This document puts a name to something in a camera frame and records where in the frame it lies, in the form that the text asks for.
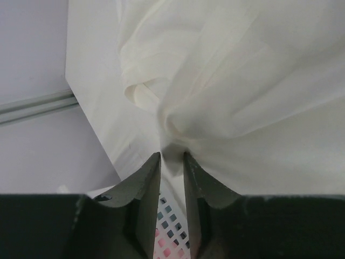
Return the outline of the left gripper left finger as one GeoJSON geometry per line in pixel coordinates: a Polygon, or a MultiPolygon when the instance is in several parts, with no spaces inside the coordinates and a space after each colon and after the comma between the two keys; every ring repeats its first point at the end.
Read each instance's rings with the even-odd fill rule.
{"type": "Polygon", "coordinates": [[[112,235],[110,258],[153,258],[158,196],[161,182],[161,155],[153,153],[131,176],[93,200],[111,209],[101,222],[112,235]]]}

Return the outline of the white floral t shirt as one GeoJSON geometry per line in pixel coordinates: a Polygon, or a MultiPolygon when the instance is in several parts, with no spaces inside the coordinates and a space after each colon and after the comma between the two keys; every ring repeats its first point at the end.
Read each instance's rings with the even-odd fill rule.
{"type": "Polygon", "coordinates": [[[117,1],[124,93],[241,194],[344,193],[344,1],[117,1]]]}

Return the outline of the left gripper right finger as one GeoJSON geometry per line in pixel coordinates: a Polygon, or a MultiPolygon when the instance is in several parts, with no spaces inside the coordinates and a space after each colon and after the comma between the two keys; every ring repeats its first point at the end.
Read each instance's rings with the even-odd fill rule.
{"type": "Polygon", "coordinates": [[[183,154],[183,176],[191,258],[229,258],[223,213],[241,195],[206,172],[188,152],[183,154]]]}

